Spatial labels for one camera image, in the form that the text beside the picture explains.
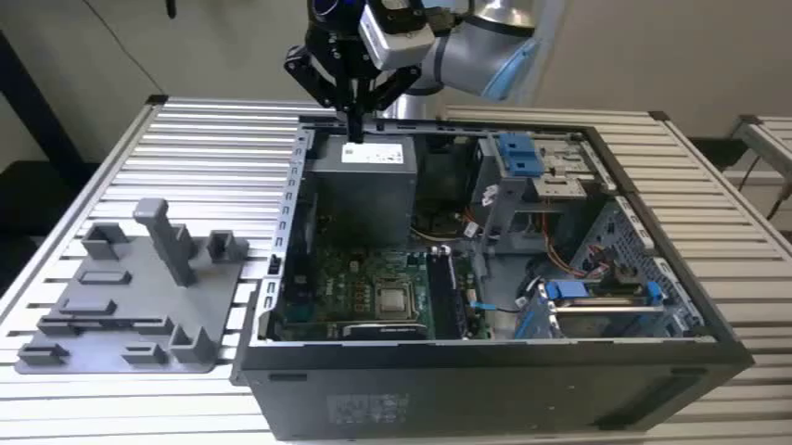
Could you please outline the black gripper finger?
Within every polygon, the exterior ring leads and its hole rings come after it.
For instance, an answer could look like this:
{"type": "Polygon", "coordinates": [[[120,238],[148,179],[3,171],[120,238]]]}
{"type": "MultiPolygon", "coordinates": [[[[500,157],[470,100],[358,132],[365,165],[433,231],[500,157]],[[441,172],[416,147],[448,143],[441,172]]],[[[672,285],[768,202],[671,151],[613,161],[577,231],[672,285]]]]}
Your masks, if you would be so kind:
{"type": "Polygon", "coordinates": [[[286,54],[283,68],[314,101],[323,108],[334,108],[346,123],[349,142],[359,141],[359,113],[355,110],[351,81],[342,76],[333,83],[313,64],[313,56],[305,45],[293,46],[286,54]]]}
{"type": "Polygon", "coordinates": [[[418,65],[398,68],[385,82],[374,86],[375,78],[361,77],[357,81],[357,141],[363,141],[363,117],[383,111],[410,89],[422,74],[418,65]]]}

